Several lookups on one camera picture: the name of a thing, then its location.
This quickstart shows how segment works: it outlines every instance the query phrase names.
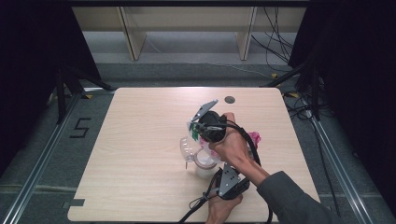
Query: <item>table surface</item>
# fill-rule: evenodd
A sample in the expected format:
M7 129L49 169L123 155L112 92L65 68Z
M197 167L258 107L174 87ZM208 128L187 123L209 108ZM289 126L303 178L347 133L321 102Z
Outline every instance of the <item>table surface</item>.
M224 98L232 96L233 104ZM270 173L285 171L318 201L303 152L278 89L273 88L121 88L114 95L68 217L73 221L179 221L189 203L202 196L210 178L188 169L179 140L199 107L234 112L247 132L259 132L258 153ZM230 215L230 222L263 222L268 208L255 186ZM188 221L205 221L207 204Z

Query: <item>metal rail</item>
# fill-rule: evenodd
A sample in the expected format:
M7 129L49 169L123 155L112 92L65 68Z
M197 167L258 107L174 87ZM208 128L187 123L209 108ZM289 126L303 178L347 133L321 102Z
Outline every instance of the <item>metal rail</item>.
M353 212L355 213L356 218L361 224L371 224L374 223L370 214L367 211L366 205L364 201L361 199L358 191L353 185L347 171L335 152L334 147L332 146L332 142L330 141L328 135L323 129L320 121L316 120L311 111L306 111L306 114L309 118L311 118L313 125L318 131L321 142L323 143L323 151L325 152L327 158L329 159L330 165L334 170L334 173L340 182L341 188L343 189L347 200L349 201L350 206L352 207Z
M41 153L40 157L38 158L37 162L35 163L35 167L33 168L32 172L29 174L26 182L24 183L20 193L18 194L17 198L14 200L14 203L9 207L5 218L3 219L3 224L16 224L18 223L23 210L25 209L26 205L29 203L30 198L35 191L35 186L37 185L40 177L44 173L44 170L50 161L52 152L56 148L62 133L64 131L64 127L67 124L67 121L70 118L70 115L73 112L75 105L80 98L80 95L73 95L69 104L66 108L66 114L64 119L56 124L54 131L52 132L51 137L49 138L48 143L44 147L43 152Z

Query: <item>person's right hand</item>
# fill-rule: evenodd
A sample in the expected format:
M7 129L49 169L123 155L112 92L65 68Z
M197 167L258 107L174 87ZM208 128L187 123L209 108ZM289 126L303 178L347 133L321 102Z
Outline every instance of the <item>person's right hand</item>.
M228 123L234 125L235 117L233 113L225 113L224 115L227 120L232 121ZM215 150L222 161L228 162L256 186L259 186L269 175L249 157L247 141L234 128L227 127L224 138L217 143L210 143L209 148Z
M234 125L235 116L233 113L225 113L224 116L228 124ZM237 167L247 161L251 161L248 155L248 145L244 137L234 128L227 127L224 138L217 143L210 143L209 148L215 150L222 161L228 162L231 166Z

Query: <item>gray floor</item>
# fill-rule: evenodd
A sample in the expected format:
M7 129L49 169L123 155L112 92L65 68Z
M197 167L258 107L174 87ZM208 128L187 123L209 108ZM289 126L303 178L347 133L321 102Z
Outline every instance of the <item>gray floor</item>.
M143 53L136 62L129 59L122 33L86 33L85 36L103 80L116 87L257 87L268 83L270 81L268 77L273 73L283 74L267 65L266 56L272 67L289 69L275 55L266 55L265 50L254 42L250 45L247 61L240 61L238 48L231 33L150 33ZM268 41L266 35L255 34L255 36L262 43ZM283 36L292 42L295 34ZM271 48L280 50L277 45L272 45ZM292 91L297 78L282 83L279 88L282 91ZM93 86L89 82L83 82L83 85ZM19 223L70 223L67 219L67 205L74 197L111 99L111 94L99 94L93 95L91 99L78 101ZM297 100L286 97L285 103L294 106ZM321 113L330 115L331 111L323 109ZM370 176L365 172L359 159L352 155L353 148L348 143L337 119L331 116L321 117L321 123L346 167L352 183L367 206L373 223L396 223ZM71 138L83 132L75 130L79 119L89 119L81 122L81 125L88 127L89 130L84 138ZM35 166L37 158L50 138L56 120L57 105L54 99L41 116L35 131L26 142L26 147L18 153L0 179L0 219L12 205ZM292 123L320 200L335 211L312 126L309 121L297 118L294 118ZM329 170L342 219L345 223L359 223L327 160L325 164Z

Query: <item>hand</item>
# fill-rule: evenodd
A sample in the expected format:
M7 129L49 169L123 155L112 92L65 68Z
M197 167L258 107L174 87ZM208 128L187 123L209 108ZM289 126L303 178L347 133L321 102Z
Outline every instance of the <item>hand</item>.
M225 113L227 120L235 122L233 113ZM224 138L217 143L210 143L209 148L215 150L223 161L237 168L238 165L251 161L248 155L247 141L234 128L227 127Z
M233 113L224 115L227 120L235 122ZM227 127L224 138L217 143L210 143L209 148L215 150L223 161L227 161L256 186L259 186L269 176L259 164L249 157L247 141L234 128Z
M242 202L242 194L232 200L222 200L216 192L209 194L209 216L205 224L222 224L231 211Z

